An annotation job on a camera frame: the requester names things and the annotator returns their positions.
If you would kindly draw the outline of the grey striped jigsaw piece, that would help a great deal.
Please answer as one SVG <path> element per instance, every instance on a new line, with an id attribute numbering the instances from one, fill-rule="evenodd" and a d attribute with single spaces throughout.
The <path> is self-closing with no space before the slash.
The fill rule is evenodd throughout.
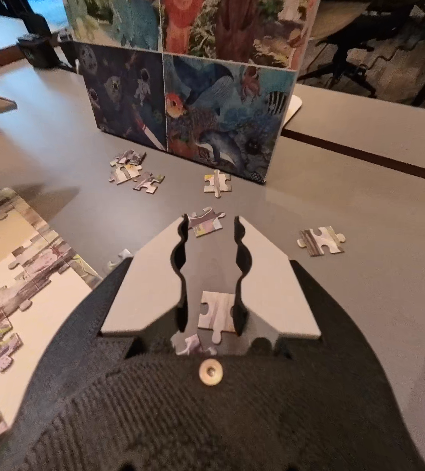
<path id="1" fill-rule="evenodd" d="M 342 244 L 346 238 L 341 233 L 336 233 L 332 226 L 319 227 L 319 234 L 310 229 L 300 231 L 300 238 L 297 239 L 297 245 L 301 249 L 306 249 L 311 257 L 323 256 L 325 252 L 323 247 L 327 247 L 331 254 L 344 253 Z"/>

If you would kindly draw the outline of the purple yellow jigsaw piece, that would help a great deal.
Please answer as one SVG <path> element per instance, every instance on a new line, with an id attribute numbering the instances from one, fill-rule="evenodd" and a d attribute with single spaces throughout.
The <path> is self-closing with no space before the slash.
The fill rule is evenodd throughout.
<path id="1" fill-rule="evenodd" d="M 199 213 L 188 214 L 188 229 L 192 229 L 196 238 L 203 237 L 222 229 L 221 219 L 225 217 L 224 212 L 216 213 L 209 206 L 203 208 Z"/>

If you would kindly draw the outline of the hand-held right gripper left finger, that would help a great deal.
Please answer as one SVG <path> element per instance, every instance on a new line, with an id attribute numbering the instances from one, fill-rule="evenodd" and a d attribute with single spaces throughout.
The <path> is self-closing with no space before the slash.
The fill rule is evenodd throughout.
<path id="1" fill-rule="evenodd" d="M 172 337 L 188 323 L 187 215 L 174 220 L 132 258 L 100 333 L 104 336 Z"/>

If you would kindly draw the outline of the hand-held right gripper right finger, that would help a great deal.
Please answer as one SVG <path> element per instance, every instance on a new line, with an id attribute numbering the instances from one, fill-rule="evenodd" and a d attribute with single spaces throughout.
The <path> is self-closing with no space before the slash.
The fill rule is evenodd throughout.
<path id="1" fill-rule="evenodd" d="M 242 216 L 234 219 L 236 264 L 233 325 L 247 342 L 319 339 L 317 325 L 288 256 Z"/>

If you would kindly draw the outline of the illustrated puzzle box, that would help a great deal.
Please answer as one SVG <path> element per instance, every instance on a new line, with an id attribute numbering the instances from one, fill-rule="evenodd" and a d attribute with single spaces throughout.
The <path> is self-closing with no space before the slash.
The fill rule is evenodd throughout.
<path id="1" fill-rule="evenodd" d="M 98 129 L 264 183 L 320 1 L 63 1 Z"/>

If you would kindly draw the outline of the partly assembled jigsaw puzzle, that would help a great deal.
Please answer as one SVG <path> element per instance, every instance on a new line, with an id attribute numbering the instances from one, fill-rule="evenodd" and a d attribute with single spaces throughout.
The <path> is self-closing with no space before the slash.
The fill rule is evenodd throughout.
<path id="1" fill-rule="evenodd" d="M 46 347 L 101 280 L 22 197 L 0 190 L 0 438 Z"/>

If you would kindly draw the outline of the pale board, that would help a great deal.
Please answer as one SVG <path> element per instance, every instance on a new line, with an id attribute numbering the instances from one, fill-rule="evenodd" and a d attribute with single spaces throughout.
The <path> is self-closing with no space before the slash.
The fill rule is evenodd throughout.
<path id="1" fill-rule="evenodd" d="M 283 129 L 288 124 L 288 122 L 293 118 L 294 115 L 297 114 L 297 112 L 301 109 L 301 107 L 302 107 L 302 99 L 296 96 L 295 94 L 293 94 L 288 104 L 281 129 Z"/>

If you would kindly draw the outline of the black container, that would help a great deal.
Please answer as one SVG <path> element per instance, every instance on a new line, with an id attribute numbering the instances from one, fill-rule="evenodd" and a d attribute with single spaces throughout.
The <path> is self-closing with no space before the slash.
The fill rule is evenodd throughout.
<path id="1" fill-rule="evenodd" d="M 16 45 L 27 61 L 36 69 L 52 69 L 61 64 L 50 40 L 46 37 L 28 33 L 17 38 Z"/>

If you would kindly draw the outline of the black office chair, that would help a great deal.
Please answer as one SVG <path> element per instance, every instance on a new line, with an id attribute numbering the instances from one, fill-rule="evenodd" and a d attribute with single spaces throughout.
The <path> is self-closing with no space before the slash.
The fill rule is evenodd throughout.
<path id="1" fill-rule="evenodd" d="M 416 1 L 370 1 L 365 11 L 347 26 L 319 41 L 318 44 L 336 46 L 332 61 L 302 74 L 298 81 L 329 75 L 329 87 L 332 88 L 342 77 L 346 77 L 368 91 L 370 98 L 376 98 L 376 89 L 366 78 L 367 68 L 351 63 L 348 54 L 353 49 L 373 52 L 370 41 L 395 37 L 409 20 L 415 3 Z"/>

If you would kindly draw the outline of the purple white jigsaw piece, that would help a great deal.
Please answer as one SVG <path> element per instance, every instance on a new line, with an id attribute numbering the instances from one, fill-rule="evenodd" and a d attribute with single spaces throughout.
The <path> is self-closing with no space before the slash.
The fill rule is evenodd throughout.
<path id="1" fill-rule="evenodd" d="M 203 348 L 201 340 L 197 333 L 186 337 L 184 339 L 185 347 L 182 350 L 176 350 L 177 356 L 191 356 L 191 355 L 203 355 L 203 356 L 216 356 L 217 350 L 214 347 Z"/>

